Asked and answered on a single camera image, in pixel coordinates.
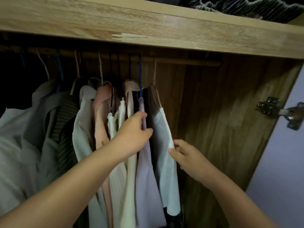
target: wooden wardrobe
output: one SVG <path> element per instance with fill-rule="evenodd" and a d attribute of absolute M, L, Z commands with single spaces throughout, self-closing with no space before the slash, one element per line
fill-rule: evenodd
<path fill-rule="evenodd" d="M 76 78 L 74 49 L 88 72 L 105 79 L 109 52 L 117 77 L 156 84 L 173 138 L 196 146 L 243 190 L 276 124 L 256 111 L 269 96 L 286 101 L 303 65 L 304 27 L 212 13 L 143 0 L 0 0 L 0 52 L 39 48 L 58 74 L 59 49 L 68 77 Z M 178 170 L 187 227 L 226 228 L 213 194 Z"/>

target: lavender shirt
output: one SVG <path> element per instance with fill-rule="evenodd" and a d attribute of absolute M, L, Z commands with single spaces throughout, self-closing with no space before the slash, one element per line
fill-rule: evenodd
<path fill-rule="evenodd" d="M 143 98 L 139 98 L 139 111 L 144 112 Z M 142 129 L 146 129 L 146 119 Z M 161 203 L 151 161 L 149 141 L 139 152 L 135 180 L 135 210 L 137 228 L 159 228 L 166 226 L 166 218 Z"/>

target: metal hinge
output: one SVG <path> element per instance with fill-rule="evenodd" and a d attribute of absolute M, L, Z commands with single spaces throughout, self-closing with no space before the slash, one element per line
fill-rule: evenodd
<path fill-rule="evenodd" d="M 270 117 L 284 116 L 289 121 L 287 127 L 298 130 L 304 119 L 304 103 L 299 102 L 296 107 L 283 109 L 280 101 L 279 98 L 268 97 L 267 101 L 259 102 L 256 107 L 262 114 Z"/>

